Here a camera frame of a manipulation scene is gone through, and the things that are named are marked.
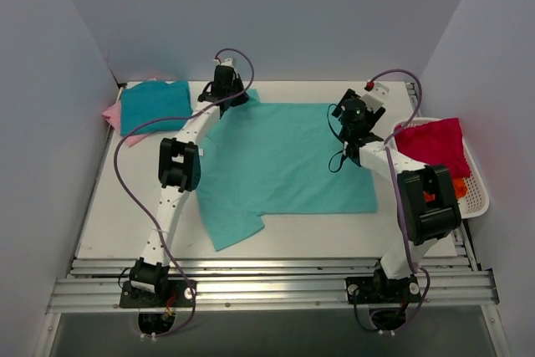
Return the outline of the mint green t-shirt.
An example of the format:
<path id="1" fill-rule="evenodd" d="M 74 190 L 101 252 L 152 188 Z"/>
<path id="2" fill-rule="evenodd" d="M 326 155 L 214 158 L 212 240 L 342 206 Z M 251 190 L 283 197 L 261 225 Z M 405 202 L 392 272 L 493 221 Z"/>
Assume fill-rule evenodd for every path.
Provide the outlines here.
<path id="1" fill-rule="evenodd" d="M 196 195 L 216 251 L 260 232 L 264 215 L 377 212 L 370 171 L 351 162 L 329 170 L 342 145 L 328 127 L 328 109 L 253 96 L 209 129 Z"/>

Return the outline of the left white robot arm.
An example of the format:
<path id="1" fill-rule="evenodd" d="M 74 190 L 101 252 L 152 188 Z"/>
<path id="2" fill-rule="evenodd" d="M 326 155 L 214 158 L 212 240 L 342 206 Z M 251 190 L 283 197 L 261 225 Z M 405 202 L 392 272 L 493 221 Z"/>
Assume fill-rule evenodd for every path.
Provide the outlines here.
<path id="1" fill-rule="evenodd" d="M 155 228 L 129 274 L 130 285 L 139 289 L 139 297 L 150 306 L 159 306 L 168 298 L 168 249 L 181 210 L 201 179 L 199 145 L 229 108 L 247 101 L 235 59 L 223 59 L 216 65 L 212 82 L 198 96 L 192 117 L 173 137 L 160 143 L 157 176 L 161 192 L 152 217 Z"/>

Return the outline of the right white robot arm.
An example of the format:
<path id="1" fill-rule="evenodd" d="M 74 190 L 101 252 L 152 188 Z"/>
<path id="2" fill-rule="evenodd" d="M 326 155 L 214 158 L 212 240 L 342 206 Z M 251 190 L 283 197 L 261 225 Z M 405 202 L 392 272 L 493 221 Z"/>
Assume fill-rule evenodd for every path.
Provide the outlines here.
<path id="1" fill-rule="evenodd" d="M 461 224 L 447 167 L 411 158 L 373 132 L 388 92 L 384 87 L 359 95 L 347 89 L 331 112 L 341 125 L 335 134 L 342 144 L 341 161 L 375 172 L 394 188 L 400 238 L 380 259 L 382 273 L 371 280 L 372 293 L 384 301 L 397 295 L 400 280 L 417 273 L 429 249 Z"/>

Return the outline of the crimson red t-shirt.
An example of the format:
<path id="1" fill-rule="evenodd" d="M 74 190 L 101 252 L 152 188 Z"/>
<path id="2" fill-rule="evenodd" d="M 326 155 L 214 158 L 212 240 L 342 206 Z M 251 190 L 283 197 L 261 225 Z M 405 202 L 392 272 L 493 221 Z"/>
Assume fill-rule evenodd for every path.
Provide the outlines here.
<path id="1" fill-rule="evenodd" d="M 452 179 L 467 178 L 471 174 L 458 118 L 407 127 L 395 135 L 395 143 L 399 152 L 414 160 L 446 166 Z"/>

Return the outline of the orange t-shirt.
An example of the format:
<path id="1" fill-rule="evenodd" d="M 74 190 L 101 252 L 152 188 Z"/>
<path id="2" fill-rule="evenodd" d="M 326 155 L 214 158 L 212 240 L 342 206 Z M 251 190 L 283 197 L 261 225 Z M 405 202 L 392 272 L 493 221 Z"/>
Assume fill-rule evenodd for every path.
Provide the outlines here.
<path id="1" fill-rule="evenodd" d="M 455 178 L 452 180 L 452 185 L 454 188 L 455 196 L 457 200 L 462 199 L 466 196 L 468 189 L 467 185 L 463 178 Z"/>

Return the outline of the white plastic laundry basket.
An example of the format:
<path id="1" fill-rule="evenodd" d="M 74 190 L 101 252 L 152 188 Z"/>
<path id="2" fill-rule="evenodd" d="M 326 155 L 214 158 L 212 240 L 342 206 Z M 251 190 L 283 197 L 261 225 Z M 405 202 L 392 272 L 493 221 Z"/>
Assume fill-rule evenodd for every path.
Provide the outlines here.
<path id="1" fill-rule="evenodd" d="M 407 125 L 407 127 L 423 125 L 425 123 L 437 120 L 443 119 L 416 117 Z M 392 141 L 392 144 L 395 148 L 397 148 L 395 139 Z M 473 217 L 479 217 L 487 211 L 489 206 L 489 197 L 487 194 L 487 189 L 485 188 L 481 175 L 477 169 L 476 163 L 474 162 L 466 145 L 464 136 L 463 145 L 466 161 L 471 169 L 471 174 L 469 177 L 463 178 L 468 189 L 466 196 L 457 201 L 461 211 L 461 216 L 465 219 L 469 219 Z"/>

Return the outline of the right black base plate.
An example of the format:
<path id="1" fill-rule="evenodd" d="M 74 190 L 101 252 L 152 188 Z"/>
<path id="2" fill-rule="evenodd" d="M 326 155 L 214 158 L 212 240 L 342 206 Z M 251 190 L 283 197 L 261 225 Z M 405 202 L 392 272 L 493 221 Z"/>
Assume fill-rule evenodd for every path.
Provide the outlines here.
<path id="1" fill-rule="evenodd" d="M 420 287 L 414 276 L 402 279 L 374 277 L 347 277 L 346 294 L 349 303 L 399 304 L 417 303 L 421 300 Z"/>

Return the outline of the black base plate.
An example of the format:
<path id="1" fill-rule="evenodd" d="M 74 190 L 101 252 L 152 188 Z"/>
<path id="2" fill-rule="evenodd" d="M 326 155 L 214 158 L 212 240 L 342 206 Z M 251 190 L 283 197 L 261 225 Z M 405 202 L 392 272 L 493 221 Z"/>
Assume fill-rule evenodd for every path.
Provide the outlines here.
<path id="1" fill-rule="evenodd" d="M 172 279 L 159 293 L 134 288 L 130 281 L 122 285 L 119 306 L 123 309 L 190 308 L 193 300 L 184 280 Z"/>
<path id="2" fill-rule="evenodd" d="M 417 303 L 421 300 L 420 287 L 414 276 L 402 279 L 374 277 L 347 277 L 346 294 L 349 303 L 399 304 Z"/>

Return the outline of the aluminium rail frame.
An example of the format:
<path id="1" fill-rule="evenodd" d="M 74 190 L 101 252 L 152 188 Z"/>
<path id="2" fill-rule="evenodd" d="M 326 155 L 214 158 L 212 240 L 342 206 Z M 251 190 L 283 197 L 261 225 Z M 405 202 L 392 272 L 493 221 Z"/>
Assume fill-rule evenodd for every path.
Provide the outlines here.
<path id="1" fill-rule="evenodd" d="M 433 248 L 420 277 L 429 292 L 398 334 L 362 329 L 368 307 L 347 300 L 345 279 L 368 277 L 397 233 L 390 186 L 374 180 L 375 214 L 269 216 L 254 237 L 215 252 L 195 197 L 181 214 L 174 252 L 198 283 L 188 325 L 162 337 L 138 330 L 139 311 L 119 306 L 118 282 L 140 255 L 150 223 L 113 172 L 156 207 L 160 137 L 129 149 L 110 137 L 68 275 L 57 280 L 38 356 L 508 356 L 491 270 L 478 265 L 467 227 Z"/>

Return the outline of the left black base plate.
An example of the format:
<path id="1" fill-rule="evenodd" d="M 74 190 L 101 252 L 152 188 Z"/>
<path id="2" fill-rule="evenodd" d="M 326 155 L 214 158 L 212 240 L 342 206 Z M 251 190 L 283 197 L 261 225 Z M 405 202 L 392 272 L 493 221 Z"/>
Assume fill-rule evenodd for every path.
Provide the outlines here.
<path id="1" fill-rule="evenodd" d="M 123 309 L 190 308 L 193 300 L 184 280 L 172 279 L 159 293 L 134 288 L 130 281 L 122 285 L 119 306 Z"/>

